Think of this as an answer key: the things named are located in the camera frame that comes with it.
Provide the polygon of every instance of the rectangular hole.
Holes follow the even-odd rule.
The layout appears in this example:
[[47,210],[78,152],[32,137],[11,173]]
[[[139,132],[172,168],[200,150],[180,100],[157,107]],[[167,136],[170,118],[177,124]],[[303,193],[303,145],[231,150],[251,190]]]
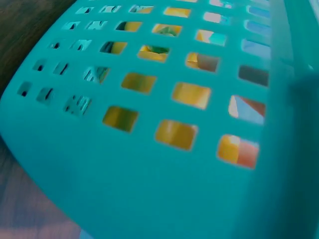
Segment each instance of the rectangular hole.
[[263,125],[265,111],[264,103],[242,96],[232,96],[230,98],[228,112],[234,118]]
[[247,11],[250,14],[253,14],[255,16],[260,16],[260,17],[265,17],[265,18],[270,18],[270,12],[258,7],[254,7],[254,6],[247,6]]
[[88,14],[93,10],[93,8],[94,7],[81,7],[75,14]]
[[91,21],[86,27],[86,30],[102,30],[107,21]]
[[197,31],[196,40],[214,45],[225,46],[227,36],[225,34],[200,29]]
[[111,106],[108,108],[103,118],[103,123],[113,128],[132,132],[134,124],[138,118],[139,113],[130,109],[119,106]]
[[72,44],[70,49],[76,51],[85,51],[89,45],[91,44],[92,40],[77,40]]
[[223,2],[220,0],[209,0],[209,4],[213,6],[223,6]]
[[217,148],[217,157],[225,162],[255,168],[259,146],[235,135],[223,135]]
[[127,42],[106,42],[100,49],[102,53],[112,53],[112,54],[121,54],[124,48],[126,47]]
[[125,30],[130,32],[137,32],[142,25],[141,21],[121,21],[115,30]]
[[62,63],[60,62],[54,69],[53,73],[56,75],[63,75],[67,68],[69,67],[68,63]]
[[148,13],[150,13],[153,10],[153,7],[154,6],[138,6],[138,5],[134,5],[129,10],[129,12],[148,14]]
[[190,12],[191,9],[168,7],[164,11],[164,14],[169,16],[179,16],[187,18],[190,15]]
[[65,39],[55,39],[53,40],[48,48],[51,48],[51,49],[59,49],[61,47],[61,43],[64,41]]
[[80,21],[71,21],[66,23],[62,29],[63,30],[74,30],[78,25],[80,24]]
[[269,73],[251,66],[240,66],[238,77],[254,84],[268,86]]
[[152,33],[163,34],[166,36],[178,36],[181,30],[182,27],[177,25],[156,24]]
[[183,150],[191,150],[197,134],[197,126],[173,120],[163,120],[157,128],[155,139]]
[[45,59],[41,59],[41,60],[38,60],[35,65],[33,66],[33,70],[35,71],[43,71],[43,68],[46,64],[46,60]]
[[138,57],[142,59],[165,62],[169,54],[169,48],[160,46],[146,46],[144,45],[139,53]]
[[270,37],[271,34],[271,27],[251,20],[245,21],[245,28],[251,32],[268,37]]
[[121,8],[121,5],[106,5],[102,7],[100,13],[117,12]]
[[257,42],[249,41],[244,39],[242,41],[242,50],[251,55],[259,56],[265,59],[271,58],[271,48]]
[[32,83],[23,82],[21,86],[19,87],[17,94],[21,95],[22,97],[26,97],[26,95],[30,91],[31,86],[32,86]]
[[186,66],[210,72],[216,72],[219,58],[191,52],[187,55]]
[[74,115],[74,116],[82,116],[90,106],[92,100],[86,96],[72,96],[68,99],[64,106],[64,111]]
[[156,81],[156,76],[147,76],[139,73],[128,73],[122,87],[133,91],[148,94],[151,92],[152,87]]
[[211,89],[194,84],[178,82],[174,88],[172,98],[183,104],[206,109]]
[[45,87],[41,89],[38,96],[36,97],[36,100],[48,106],[52,98],[53,98],[53,88]]
[[101,84],[110,69],[106,67],[89,67],[83,74],[83,79],[88,82],[95,82]]

